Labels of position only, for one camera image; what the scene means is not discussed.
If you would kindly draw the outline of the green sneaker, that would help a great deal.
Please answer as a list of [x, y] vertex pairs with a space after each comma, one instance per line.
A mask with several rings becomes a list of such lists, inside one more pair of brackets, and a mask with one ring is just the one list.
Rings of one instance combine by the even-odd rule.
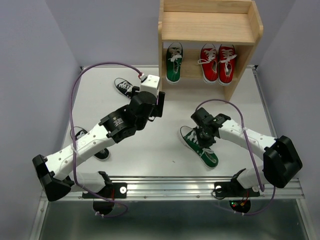
[[200, 147], [193, 128], [184, 125], [179, 128], [178, 135], [182, 143], [192, 150], [208, 168], [214, 169], [219, 164], [217, 155], [210, 147]]
[[183, 46], [179, 42], [172, 43], [165, 54], [165, 78], [170, 84], [177, 84], [181, 78], [181, 65], [184, 57]]

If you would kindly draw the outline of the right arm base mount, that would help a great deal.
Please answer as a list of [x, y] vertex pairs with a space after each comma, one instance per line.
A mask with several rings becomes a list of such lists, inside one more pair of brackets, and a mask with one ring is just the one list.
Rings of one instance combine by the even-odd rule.
[[234, 174], [230, 181], [218, 181], [214, 183], [211, 196], [217, 200], [225, 198], [241, 198], [241, 200], [229, 200], [231, 210], [236, 214], [247, 215], [251, 209], [250, 198], [260, 196], [260, 192], [252, 188], [245, 189], [237, 181], [237, 177], [245, 171], [245, 168]]

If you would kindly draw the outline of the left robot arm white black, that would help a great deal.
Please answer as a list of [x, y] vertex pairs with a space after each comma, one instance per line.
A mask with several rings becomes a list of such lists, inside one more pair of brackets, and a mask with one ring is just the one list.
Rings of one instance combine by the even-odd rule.
[[163, 91], [158, 96], [140, 91], [129, 104], [102, 118], [74, 143], [51, 155], [34, 157], [32, 163], [47, 199], [54, 202], [70, 192], [81, 191], [90, 193], [92, 198], [123, 198], [104, 171], [81, 173], [76, 168], [98, 152], [134, 136], [147, 122], [162, 117], [164, 102]]

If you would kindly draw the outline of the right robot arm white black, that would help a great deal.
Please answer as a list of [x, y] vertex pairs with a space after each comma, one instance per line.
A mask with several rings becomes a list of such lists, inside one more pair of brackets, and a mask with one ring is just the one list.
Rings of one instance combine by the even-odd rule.
[[303, 163], [292, 140], [282, 135], [267, 136], [245, 128], [225, 114], [212, 116], [204, 108], [197, 109], [191, 119], [200, 147], [208, 148], [216, 139], [232, 142], [259, 157], [263, 164], [253, 164], [251, 169], [241, 169], [230, 181], [217, 182], [213, 192], [216, 198], [258, 197], [267, 184], [283, 189], [302, 169]]

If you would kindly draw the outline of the red sneaker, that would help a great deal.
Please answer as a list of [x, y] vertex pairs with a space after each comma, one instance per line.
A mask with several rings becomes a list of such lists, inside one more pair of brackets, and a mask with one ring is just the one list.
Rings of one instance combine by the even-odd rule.
[[231, 84], [236, 68], [236, 50], [233, 45], [222, 44], [218, 50], [219, 76], [218, 81], [222, 86]]
[[218, 80], [218, 51], [212, 43], [206, 43], [200, 50], [199, 60], [205, 83], [214, 84]]

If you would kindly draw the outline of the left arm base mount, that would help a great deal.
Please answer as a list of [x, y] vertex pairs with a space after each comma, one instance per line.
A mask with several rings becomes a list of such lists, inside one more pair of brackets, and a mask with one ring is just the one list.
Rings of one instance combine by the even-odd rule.
[[127, 183], [113, 183], [104, 171], [98, 171], [86, 180], [88, 185], [82, 192], [82, 198], [93, 200], [92, 208], [96, 216], [115, 218], [128, 212], [128, 206], [119, 201], [127, 197]]

